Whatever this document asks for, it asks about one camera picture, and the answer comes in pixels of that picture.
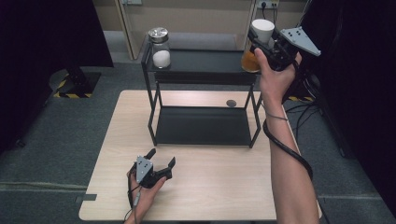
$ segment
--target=wall socket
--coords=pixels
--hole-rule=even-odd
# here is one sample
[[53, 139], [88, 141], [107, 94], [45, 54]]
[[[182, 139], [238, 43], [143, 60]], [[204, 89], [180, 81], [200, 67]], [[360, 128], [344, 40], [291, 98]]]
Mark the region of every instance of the wall socket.
[[262, 2], [266, 3], [265, 9], [273, 9], [279, 7], [279, 0], [259, 0], [257, 1], [257, 8], [262, 8]]

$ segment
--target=wooden table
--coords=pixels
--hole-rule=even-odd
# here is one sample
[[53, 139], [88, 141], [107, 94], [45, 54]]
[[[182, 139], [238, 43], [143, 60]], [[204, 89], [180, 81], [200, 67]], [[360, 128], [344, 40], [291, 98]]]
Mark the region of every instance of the wooden table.
[[[243, 106], [241, 91], [162, 91], [167, 105]], [[123, 91], [79, 211], [83, 220], [123, 220], [130, 210], [126, 173], [138, 155], [154, 146], [149, 134], [150, 105], [146, 91]], [[247, 107], [254, 133], [255, 119]], [[264, 113], [259, 111], [261, 123]], [[151, 159], [160, 170], [175, 156], [173, 178], [158, 193], [145, 220], [275, 220], [271, 188], [269, 140], [260, 132], [253, 148], [158, 145]]]

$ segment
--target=jar lid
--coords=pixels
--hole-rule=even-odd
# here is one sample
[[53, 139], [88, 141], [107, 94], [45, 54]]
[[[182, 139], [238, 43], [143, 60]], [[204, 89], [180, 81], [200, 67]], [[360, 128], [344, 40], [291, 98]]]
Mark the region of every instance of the jar lid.
[[153, 43], [160, 44], [168, 40], [168, 31], [165, 28], [157, 27], [148, 31], [149, 40]]

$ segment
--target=gray carpet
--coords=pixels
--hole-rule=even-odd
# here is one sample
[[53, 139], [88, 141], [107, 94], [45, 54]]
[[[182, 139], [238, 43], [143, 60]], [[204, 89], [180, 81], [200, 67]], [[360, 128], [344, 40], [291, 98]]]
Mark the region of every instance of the gray carpet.
[[[119, 94], [123, 90], [144, 90], [145, 85], [138, 63], [83, 70], [102, 73], [93, 96], [50, 97], [24, 136], [26, 147], [1, 155], [0, 223], [84, 223], [78, 218], [80, 197], [89, 184]], [[54, 90], [64, 75], [65, 71], [60, 71], [52, 76], [49, 84]], [[163, 89], [241, 90], [195, 85], [168, 85]], [[285, 107], [301, 104], [306, 103], [287, 101]], [[292, 128], [297, 126], [303, 109], [289, 113]], [[315, 106], [304, 114], [300, 124], [305, 119], [298, 129], [298, 142], [313, 167], [318, 200], [330, 223], [396, 223], [359, 163], [340, 156]], [[327, 223], [324, 217], [321, 223]]]

